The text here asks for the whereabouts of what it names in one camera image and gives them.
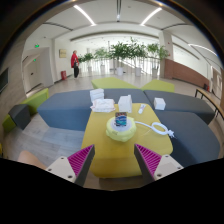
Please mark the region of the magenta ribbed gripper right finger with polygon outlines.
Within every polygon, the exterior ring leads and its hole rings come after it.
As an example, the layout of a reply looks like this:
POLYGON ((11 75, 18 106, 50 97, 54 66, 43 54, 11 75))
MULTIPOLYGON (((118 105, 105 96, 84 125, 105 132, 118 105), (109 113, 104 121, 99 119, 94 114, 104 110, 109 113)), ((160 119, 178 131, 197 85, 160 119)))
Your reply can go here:
POLYGON ((183 169, 183 166, 170 155, 159 155, 139 144, 134 145, 134 155, 139 164, 145 184, 152 183, 183 169))

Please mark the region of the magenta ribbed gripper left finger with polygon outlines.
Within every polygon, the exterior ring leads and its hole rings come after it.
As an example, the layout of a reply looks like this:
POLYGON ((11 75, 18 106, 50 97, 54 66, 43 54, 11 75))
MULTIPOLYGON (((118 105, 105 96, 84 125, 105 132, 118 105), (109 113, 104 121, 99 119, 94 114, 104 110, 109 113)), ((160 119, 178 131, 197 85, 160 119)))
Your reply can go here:
POLYGON ((78 186, 83 186, 94 155, 95 146, 90 145, 69 157, 59 157, 46 170, 78 186))

